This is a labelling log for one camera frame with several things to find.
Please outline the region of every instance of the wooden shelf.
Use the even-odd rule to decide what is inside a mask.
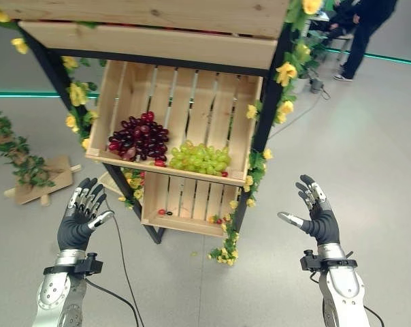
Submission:
[[[260,90],[258,77],[109,61],[101,85],[99,118],[93,124],[86,156],[115,166],[242,186],[255,123],[246,118],[246,110],[259,98]],[[148,107],[155,121],[169,130],[168,162],[171,148],[185,140],[216,149],[228,146],[228,177],[150,166],[151,160],[123,161],[107,151],[107,139],[122,129],[120,122],[140,116]]]
[[[147,172],[141,222],[184,232],[223,237],[220,225],[207,217],[231,212],[237,187]],[[173,215],[158,215],[159,209]]]

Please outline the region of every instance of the robotic hand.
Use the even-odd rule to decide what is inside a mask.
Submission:
[[[100,273],[103,262],[96,253],[85,251],[95,229],[114,216],[113,211],[97,215],[106,195],[93,191],[97,179],[86,178],[74,190],[57,232],[61,252],[53,267],[45,268],[44,281],[37,292],[37,314],[33,326],[65,327],[82,325],[82,301],[86,293],[85,275]]]
[[[349,260],[340,246],[337,220],[319,184],[307,175],[301,175],[301,180],[306,186],[296,183],[296,187],[308,207],[311,221],[286,212],[278,216],[317,240],[318,255],[313,255],[313,250],[305,250],[301,266],[312,273],[320,272],[325,325],[368,327],[363,306],[364,284],[355,272],[357,262]]]

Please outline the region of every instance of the black cable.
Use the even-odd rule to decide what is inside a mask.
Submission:
[[[381,326],[384,327],[384,322],[382,321],[381,317],[375,311],[373,311],[372,309],[369,309],[365,305],[364,305],[364,309],[368,310],[372,315],[377,317],[379,319],[380,323],[381,323]]]
[[[110,211],[113,211],[113,210],[110,208],[110,206],[109,206],[109,203],[108,203],[108,199],[107,199],[107,198],[105,199],[105,205],[107,206],[107,208],[108,208]],[[137,315],[139,316],[140,323],[141,323],[142,327],[145,327],[145,326],[144,326],[144,321],[142,320],[142,316],[140,315],[140,312],[139,312],[139,307],[137,306],[137,303],[136,303],[136,298],[135,298],[135,294],[133,293],[133,288],[131,287],[131,283],[130,283],[130,279],[129,279],[129,274],[127,273],[127,268],[126,268],[126,266],[125,266],[124,247],[123,247],[123,245],[122,245],[121,233],[120,233],[120,231],[119,231],[119,225],[118,225],[118,222],[117,222],[115,216],[113,217],[113,220],[114,220],[114,222],[115,222],[116,231],[118,232],[119,245],[120,245],[120,248],[121,248],[122,266],[123,266],[123,268],[124,268],[125,279],[127,280],[127,283],[129,284],[129,289],[130,289],[131,297],[133,298],[133,302],[134,302],[134,304],[135,304],[136,311],[137,311]]]
[[[101,286],[98,286],[97,284],[94,284],[92,281],[90,281],[90,280],[87,279],[86,277],[84,278],[84,280],[85,280],[85,282],[87,282],[90,286],[93,286],[93,287],[97,288],[97,289],[100,290],[100,291],[106,292],[107,294],[110,294],[110,295],[114,296],[114,297],[117,298],[118,300],[121,300],[121,301],[123,301],[126,305],[128,305],[128,306],[131,308],[131,310],[133,310],[133,313],[134,313],[134,315],[135,315],[136,326],[139,327],[139,322],[138,322],[138,320],[137,320],[136,310],[135,310],[135,308],[133,307],[133,305],[132,305],[129,301],[125,300],[124,298],[121,298],[118,294],[115,294],[115,293],[113,293],[113,292],[105,289],[104,287],[101,287]]]
[[[347,257],[347,258],[350,257],[353,253],[354,253],[354,252],[351,251],[346,257]],[[311,279],[313,282],[315,282],[316,284],[319,284],[319,282],[318,282],[316,279],[313,278],[313,276],[314,276],[316,273],[317,273],[317,271],[315,271],[314,273],[312,273],[312,274],[310,275],[310,279]],[[368,310],[372,315],[374,315],[375,317],[377,317],[377,318],[379,319],[380,323],[381,323],[381,326],[384,327],[384,321],[382,321],[382,318],[381,318],[375,311],[373,311],[372,309],[366,307],[365,305],[363,305],[363,306],[364,306],[364,309]],[[325,319],[325,299],[322,300],[322,312],[323,312],[324,319]]]

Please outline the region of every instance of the dark pants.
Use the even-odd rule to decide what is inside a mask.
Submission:
[[[354,78],[355,72],[360,66],[370,37],[382,25],[383,22],[360,22],[355,30],[354,40],[350,47],[350,53],[347,62],[344,64],[342,76],[345,78]]]

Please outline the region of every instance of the crate slat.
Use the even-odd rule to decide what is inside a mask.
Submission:
[[[177,27],[277,38],[289,0],[0,0],[21,20],[72,20]]]

